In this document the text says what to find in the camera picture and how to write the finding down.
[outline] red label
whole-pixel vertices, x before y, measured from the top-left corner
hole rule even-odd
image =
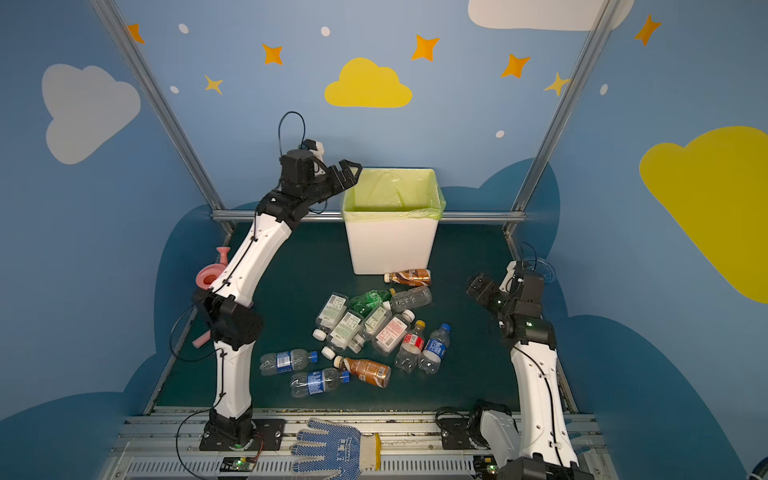
[[[406,335],[406,337],[402,339],[402,342],[410,343],[411,345],[414,345],[419,350],[424,349],[424,339],[418,335],[414,335],[413,333],[409,333],[408,335]]]

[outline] trash bin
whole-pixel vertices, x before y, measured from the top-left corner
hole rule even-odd
[[[364,169],[342,206],[355,274],[426,268],[444,210],[431,168]]]

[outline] work glove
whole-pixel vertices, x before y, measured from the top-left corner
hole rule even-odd
[[[306,457],[292,465],[294,474],[319,473],[325,480],[356,480],[362,470],[381,466],[379,434],[361,435],[358,429],[320,419],[310,419],[299,431],[292,455]]]

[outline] blue wall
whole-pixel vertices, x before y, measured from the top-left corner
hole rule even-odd
[[[137,88],[87,0],[12,2],[0,32],[0,471],[93,478],[146,404],[223,232],[143,95],[83,161],[48,149],[49,66],[96,65]]]
[[[545,89],[558,72],[568,78],[586,38],[584,31],[484,28],[470,19],[466,0],[118,5],[129,25],[139,25],[139,47],[230,208],[274,186],[277,122],[295,110],[330,162],[433,167],[442,187],[471,189],[449,198],[449,210],[507,210],[519,183],[488,180],[535,155],[558,103]],[[417,35],[440,39],[433,61],[412,60]],[[282,47],[282,65],[265,64],[262,44]],[[510,54],[531,58],[520,78],[502,77]],[[410,103],[329,104],[326,86],[358,57],[392,68],[412,91]],[[221,94],[206,90],[206,76],[222,81]],[[300,120],[288,117],[283,149],[295,147],[300,133]]]
[[[643,46],[635,35],[649,14],[662,25]],[[768,305],[723,278],[639,172],[657,144],[734,125],[768,131],[766,21],[765,2],[637,0],[552,158],[559,204],[539,187],[528,211],[539,225],[517,232],[551,245],[563,363],[622,480],[741,478],[768,454]],[[710,201],[741,211],[738,188],[723,184]],[[763,255],[712,221],[733,261]]]

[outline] blue label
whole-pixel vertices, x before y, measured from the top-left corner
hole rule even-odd
[[[445,355],[445,344],[440,340],[429,339],[427,342],[427,347],[424,348],[424,351],[432,352],[442,358],[442,356]]]
[[[310,395],[325,392],[326,385],[323,381],[323,371],[310,372],[310,374],[306,376],[306,387],[310,391]]]
[[[290,352],[280,352],[277,354],[277,372],[285,373],[293,371],[293,363],[290,361]]]

